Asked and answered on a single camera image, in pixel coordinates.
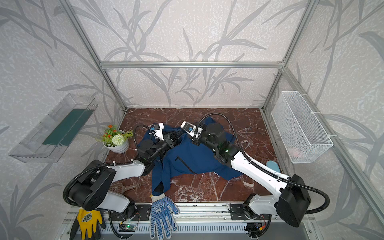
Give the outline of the blue zip-up jacket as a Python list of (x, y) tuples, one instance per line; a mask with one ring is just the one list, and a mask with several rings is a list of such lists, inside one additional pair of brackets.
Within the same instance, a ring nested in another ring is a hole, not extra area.
[(137, 149), (139, 160), (146, 165), (144, 175), (152, 172), (152, 195), (159, 196), (170, 190), (171, 179), (180, 175), (215, 172), (227, 181), (242, 175), (217, 161), (206, 146), (192, 144), (190, 136), (180, 127), (165, 125), (163, 129), (164, 138), (173, 140), (172, 148), (155, 137), (154, 125), (149, 128)]

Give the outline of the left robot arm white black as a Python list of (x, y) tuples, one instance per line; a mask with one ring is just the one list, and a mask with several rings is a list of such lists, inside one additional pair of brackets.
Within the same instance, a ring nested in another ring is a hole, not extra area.
[(80, 174), (65, 186), (63, 199), (66, 203), (86, 211), (114, 211), (132, 216), (137, 212), (135, 201), (123, 194), (110, 191), (113, 183), (148, 175), (160, 164), (167, 151), (180, 143), (180, 132), (169, 132), (163, 141), (152, 139), (141, 142), (138, 155), (129, 163), (103, 164), (92, 161)]

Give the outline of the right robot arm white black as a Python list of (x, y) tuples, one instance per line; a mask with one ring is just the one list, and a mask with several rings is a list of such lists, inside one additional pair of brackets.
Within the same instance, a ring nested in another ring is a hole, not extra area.
[(247, 175), (270, 192), (269, 196), (254, 195), (245, 201), (248, 218), (276, 215), (292, 227), (300, 225), (311, 203), (308, 191), (297, 186), (304, 183), (302, 178), (297, 175), (290, 178), (242, 153), (240, 147), (227, 140), (219, 123), (208, 124), (203, 129), (184, 122), (182, 129), (194, 138), (194, 144), (210, 149), (220, 163)]

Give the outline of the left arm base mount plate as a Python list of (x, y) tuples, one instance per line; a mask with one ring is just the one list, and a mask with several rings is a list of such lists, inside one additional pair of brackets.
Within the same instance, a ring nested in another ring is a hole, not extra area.
[(128, 206), (128, 217), (129, 221), (148, 221), (150, 219), (151, 204), (139, 204)]

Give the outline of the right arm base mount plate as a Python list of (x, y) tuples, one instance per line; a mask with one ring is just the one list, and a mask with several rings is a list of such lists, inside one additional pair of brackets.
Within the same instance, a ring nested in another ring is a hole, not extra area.
[(228, 211), (233, 221), (269, 221), (271, 219), (271, 215), (251, 214), (250, 217), (247, 216), (247, 213), (250, 213), (250, 211), (245, 211), (243, 204), (228, 204)]

